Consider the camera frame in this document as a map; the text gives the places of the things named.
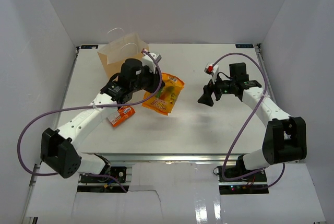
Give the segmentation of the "orange snack packet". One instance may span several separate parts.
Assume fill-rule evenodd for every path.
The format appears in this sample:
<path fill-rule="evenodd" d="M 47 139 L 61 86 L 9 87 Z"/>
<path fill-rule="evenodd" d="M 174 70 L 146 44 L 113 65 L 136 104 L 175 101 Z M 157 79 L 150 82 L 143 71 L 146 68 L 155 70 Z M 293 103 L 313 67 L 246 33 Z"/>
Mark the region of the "orange snack packet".
<path fill-rule="evenodd" d="M 124 123 L 127 119 L 135 114 L 135 110 L 131 106 L 121 107 L 115 113 L 107 117 L 112 127 L 118 127 Z"/>

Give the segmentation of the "large yellow snack bag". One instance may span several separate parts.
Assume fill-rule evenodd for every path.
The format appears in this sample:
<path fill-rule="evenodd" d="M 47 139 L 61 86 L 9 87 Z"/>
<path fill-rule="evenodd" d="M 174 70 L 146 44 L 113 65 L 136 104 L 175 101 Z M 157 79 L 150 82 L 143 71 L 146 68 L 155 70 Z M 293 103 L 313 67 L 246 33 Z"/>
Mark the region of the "large yellow snack bag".
<path fill-rule="evenodd" d="M 162 115 L 168 115 L 172 112 L 185 83 L 177 76 L 168 73 L 162 73 L 162 80 L 165 86 L 141 105 Z"/>

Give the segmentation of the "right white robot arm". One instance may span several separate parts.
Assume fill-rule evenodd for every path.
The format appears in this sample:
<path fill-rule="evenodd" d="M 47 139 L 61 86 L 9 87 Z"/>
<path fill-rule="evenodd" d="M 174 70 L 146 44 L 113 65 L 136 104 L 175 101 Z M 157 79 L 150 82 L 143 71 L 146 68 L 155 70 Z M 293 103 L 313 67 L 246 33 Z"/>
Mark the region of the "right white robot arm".
<path fill-rule="evenodd" d="M 292 117 L 280 109 L 256 80 L 250 80 L 245 63 L 229 66 L 230 76 L 223 80 L 219 68 L 213 64 L 205 67 L 211 80 L 203 88 L 198 103 L 213 106 L 223 95 L 235 95 L 255 114 L 266 127 L 262 147 L 249 154 L 239 156 L 236 162 L 236 177 L 249 181 L 256 169 L 273 164 L 299 161 L 307 156 L 306 122 L 301 117 Z"/>

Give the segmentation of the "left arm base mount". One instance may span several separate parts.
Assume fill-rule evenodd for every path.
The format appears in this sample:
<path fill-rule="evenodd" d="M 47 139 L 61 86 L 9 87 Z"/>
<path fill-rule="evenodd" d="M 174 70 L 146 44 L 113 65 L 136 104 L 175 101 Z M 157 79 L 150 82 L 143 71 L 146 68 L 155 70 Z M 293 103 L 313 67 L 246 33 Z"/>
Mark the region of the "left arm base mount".
<path fill-rule="evenodd" d="M 129 188 L 127 167 L 110 167 L 106 176 L 80 175 L 77 192 L 127 193 Z"/>

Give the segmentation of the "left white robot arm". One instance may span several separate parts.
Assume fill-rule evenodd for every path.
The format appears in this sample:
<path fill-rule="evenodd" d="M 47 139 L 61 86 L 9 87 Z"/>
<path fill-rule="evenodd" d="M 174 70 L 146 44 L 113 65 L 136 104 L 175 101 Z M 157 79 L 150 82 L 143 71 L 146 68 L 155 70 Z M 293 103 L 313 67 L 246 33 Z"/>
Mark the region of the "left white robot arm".
<path fill-rule="evenodd" d="M 79 153 L 86 137 L 107 117 L 125 106 L 137 91 L 156 93 L 164 87 L 157 67 L 160 54 L 128 58 L 90 103 L 90 107 L 56 130 L 42 133 L 41 160 L 63 178 L 75 173 L 92 174 L 100 182 L 110 177 L 110 163 L 101 155 Z"/>

